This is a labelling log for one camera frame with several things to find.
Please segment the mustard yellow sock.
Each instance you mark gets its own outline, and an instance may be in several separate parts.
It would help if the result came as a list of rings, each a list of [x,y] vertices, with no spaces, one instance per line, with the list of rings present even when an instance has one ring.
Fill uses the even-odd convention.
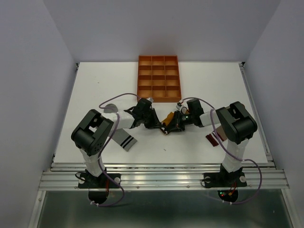
[[[168,135],[170,133],[171,128],[169,127],[171,121],[174,118],[175,113],[170,112],[167,117],[161,122],[161,131],[165,134]]]

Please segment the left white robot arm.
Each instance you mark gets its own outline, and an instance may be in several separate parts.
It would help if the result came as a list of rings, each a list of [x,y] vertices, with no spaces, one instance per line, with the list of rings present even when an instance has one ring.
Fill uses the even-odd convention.
[[[152,108],[153,99],[141,98],[136,106],[122,111],[100,113],[91,109],[71,134],[71,140],[80,149],[85,160],[89,181],[95,187],[105,184],[105,167],[101,153],[120,129],[133,129],[141,124],[147,129],[161,128],[156,111]]]

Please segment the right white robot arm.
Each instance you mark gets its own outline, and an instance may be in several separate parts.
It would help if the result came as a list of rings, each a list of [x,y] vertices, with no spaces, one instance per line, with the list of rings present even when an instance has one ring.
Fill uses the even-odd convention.
[[[230,185],[241,175],[245,148],[257,131],[257,123],[239,101],[210,112],[203,111],[200,98],[185,98],[177,103],[177,110],[162,121],[166,134],[182,132],[187,125],[212,126],[216,142],[226,155],[217,177],[221,184]]]

